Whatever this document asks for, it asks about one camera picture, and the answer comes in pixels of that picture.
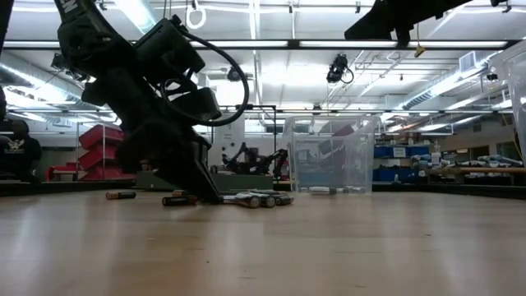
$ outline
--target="blue storage bin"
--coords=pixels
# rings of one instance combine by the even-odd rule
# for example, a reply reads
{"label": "blue storage bin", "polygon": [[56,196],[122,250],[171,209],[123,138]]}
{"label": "blue storage bin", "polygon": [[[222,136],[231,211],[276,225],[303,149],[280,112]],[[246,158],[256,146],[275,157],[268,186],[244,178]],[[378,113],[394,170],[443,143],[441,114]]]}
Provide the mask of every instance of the blue storage bin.
{"label": "blue storage bin", "polygon": [[409,150],[408,156],[428,155],[429,154],[429,147],[410,147],[408,148],[408,150]]}
{"label": "blue storage bin", "polygon": [[413,173],[418,173],[416,169],[377,169],[376,177],[378,182],[393,182],[398,174],[400,182],[407,180]]}
{"label": "blue storage bin", "polygon": [[387,156],[387,147],[375,147],[375,158],[385,158]]}

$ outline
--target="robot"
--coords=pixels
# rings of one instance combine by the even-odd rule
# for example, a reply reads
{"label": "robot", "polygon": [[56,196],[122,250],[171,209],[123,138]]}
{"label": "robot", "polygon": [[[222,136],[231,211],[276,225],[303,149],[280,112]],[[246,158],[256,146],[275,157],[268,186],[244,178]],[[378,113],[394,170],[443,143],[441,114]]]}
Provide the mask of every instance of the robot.
{"label": "robot", "polygon": [[[242,153],[245,153],[245,155],[248,156],[249,162],[238,162],[238,157]],[[269,173],[269,167],[272,162],[276,161],[273,175],[275,179],[280,180],[281,168],[283,167],[285,160],[288,158],[288,151],[285,149],[279,149],[272,155],[261,156],[256,155],[253,151],[247,148],[247,144],[243,142],[234,157],[229,159],[225,154],[222,156],[223,164],[226,169],[237,174],[266,175]]]}
{"label": "robot", "polygon": [[[10,11],[13,1],[8,2],[6,9]],[[86,84],[82,100],[107,104],[122,120],[126,138],[116,157],[123,170],[135,173],[142,160],[154,161],[159,164],[155,174],[164,181],[206,202],[219,203],[217,187],[205,164],[211,144],[192,127],[220,127],[242,116],[249,89],[241,68],[223,50],[188,33],[177,16],[162,19],[130,44],[102,17],[94,0],[55,0],[55,4],[62,19],[58,40],[69,68],[96,78]],[[2,14],[5,5],[2,1]],[[213,91],[198,89],[190,80],[205,62],[189,39],[226,58],[238,72],[245,94],[232,117],[214,121],[221,112]],[[172,95],[180,96],[171,100]]]}

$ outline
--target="scattered battery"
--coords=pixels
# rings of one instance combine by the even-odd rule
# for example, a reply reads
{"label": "scattered battery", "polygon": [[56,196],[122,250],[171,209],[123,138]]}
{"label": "scattered battery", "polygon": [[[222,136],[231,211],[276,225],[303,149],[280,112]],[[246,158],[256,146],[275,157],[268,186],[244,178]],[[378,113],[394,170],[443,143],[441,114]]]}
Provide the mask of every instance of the scattered battery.
{"label": "scattered battery", "polygon": [[188,197],[188,196],[191,196],[192,194],[190,192],[186,192],[184,190],[174,190],[172,192],[172,197]]}
{"label": "scattered battery", "polygon": [[274,191],[274,190],[251,190],[250,192],[258,193],[258,194],[267,194],[267,195],[271,195],[271,196],[283,195],[282,192],[277,192],[277,191]]}
{"label": "scattered battery", "polygon": [[195,206],[197,197],[163,197],[163,206]]}
{"label": "scattered battery", "polygon": [[278,195],[274,196],[274,199],[276,200],[277,206],[286,206],[290,205],[294,202],[294,197],[290,197],[288,195]]}
{"label": "scattered battery", "polygon": [[252,194],[238,193],[236,195],[236,204],[251,209],[257,209],[261,206],[261,200]]}
{"label": "scattered battery", "polygon": [[115,193],[106,193],[106,199],[109,201],[119,200],[119,199],[133,199],[135,198],[135,192],[115,192]]}
{"label": "scattered battery", "polygon": [[273,208],[276,206],[275,196],[271,196],[270,194],[261,194],[254,192],[251,192],[251,195],[253,195],[254,197],[259,197],[261,206],[265,208]]}

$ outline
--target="clear plastic bin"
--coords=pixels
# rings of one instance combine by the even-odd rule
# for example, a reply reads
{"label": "clear plastic bin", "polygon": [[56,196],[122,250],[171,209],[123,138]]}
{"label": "clear plastic bin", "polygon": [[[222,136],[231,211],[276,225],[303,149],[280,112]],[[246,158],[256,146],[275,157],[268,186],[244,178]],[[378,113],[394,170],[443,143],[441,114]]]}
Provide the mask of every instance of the clear plastic bin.
{"label": "clear plastic bin", "polygon": [[508,80],[515,129],[523,160],[526,160],[526,41],[522,41],[490,61],[490,69],[501,81]]}
{"label": "clear plastic bin", "polygon": [[293,191],[371,194],[378,117],[287,118]]}

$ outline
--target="black shirt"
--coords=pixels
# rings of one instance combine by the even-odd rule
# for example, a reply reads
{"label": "black shirt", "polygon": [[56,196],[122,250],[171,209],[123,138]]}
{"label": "black shirt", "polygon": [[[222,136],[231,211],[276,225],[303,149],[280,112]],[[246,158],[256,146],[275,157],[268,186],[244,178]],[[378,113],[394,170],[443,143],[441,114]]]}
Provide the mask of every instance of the black shirt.
{"label": "black shirt", "polygon": [[6,160],[18,165],[20,169],[28,170],[35,160],[40,160],[42,150],[40,143],[30,136],[16,137],[9,136],[10,141],[4,143],[3,157]]}

